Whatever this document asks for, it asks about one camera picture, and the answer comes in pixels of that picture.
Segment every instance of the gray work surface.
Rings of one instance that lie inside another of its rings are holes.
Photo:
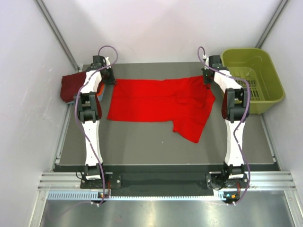
[[[294,227],[284,192],[248,192],[236,206],[222,201],[47,201],[40,227]]]
[[[201,64],[197,62],[117,64],[113,69],[115,77],[119,79],[177,79],[202,73]],[[227,131],[221,116],[223,97],[216,84],[212,85],[216,101],[197,144],[173,132],[172,122],[144,123],[107,120],[113,87],[113,85],[106,87],[101,101],[103,117],[99,126],[99,142],[104,164],[223,163],[226,155]],[[273,163],[259,115],[250,115],[247,119],[243,150],[251,164]],[[72,108],[60,165],[83,165],[85,158],[85,139],[75,123]]]

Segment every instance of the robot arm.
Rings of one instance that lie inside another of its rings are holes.
[[[220,188],[223,188],[226,184],[235,185],[236,183],[247,181],[247,176],[244,173],[243,157],[233,135],[235,128],[239,125],[240,120],[245,113],[246,106],[249,105],[249,103],[247,103],[247,89],[231,78],[228,69],[222,65],[220,56],[210,56],[204,60],[207,65],[220,72],[213,72],[207,67],[203,68],[204,83],[209,84],[214,81],[224,92],[222,117],[225,120],[227,127],[227,152],[221,173],[214,175],[210,174],[207,179],[208,183],[220,185]],[[241,148],[245,122],[246,120],[240,124],[236,131],[236,137]],[[239,194],[233,196],[235,197],[231,200],[227,200],[228,203],[234,202],[240,197]]]
[[[91,146],[96,152],[98,159],[103,164],[103,159],[99,147],[99,120],[102,117],[101,106],[97,98],[97,89],[99,83],[104,81],[106,84],[115,83],[115,78],[111,67],[96,72],[96,70],[110,65],[108,58],[102,56],[94,56],[93,63],[86,72],[85,87],[80,91],[78,102],[78,119],[84,129],[85,135],[89,138],[90,142],[85,138],[86,143],[86,161],[84,176],[87,180],[100,180],[101,172],[98,164],[97,157],[95,156]]]

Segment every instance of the white wall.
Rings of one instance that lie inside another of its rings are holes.
[[[19,227],[60,133],[61,76],[74,70],[34,1],[2,2],[0,30],[0,226]]]
[[[285,90],[285,99],[265,119],[282,167],[292,172],[303,200],[303,1],[291,0],[264,43]]]
[[[208,54],[254,47],[279,2],[45,0],[78,64],[106,44],[118,49],[119,63],[198,61],[200,45]]]

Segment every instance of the dark red cloth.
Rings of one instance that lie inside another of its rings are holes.
[[[107,118],[126,122],[173,121],[174,132],[198,143],[214,96],[203,77],[117,79]]]
[[[68,76],[63,76],[61,80],[60,97],[66,103],[74,100],[74,95],[77,94],[80,87],[84,84],[86,78],[86,72],[74,73]],[[97,94],[102,87],[102,83],[99,83]]]

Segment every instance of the green plastic laundry basket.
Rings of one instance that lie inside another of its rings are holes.
[[[264,50],[229,49],[223,52],[221,59],[233,77],[248,81],[251,114],[262,114],[284,98],[285,93],[276,69]],[[246,87],[242,81],[237,82]]]

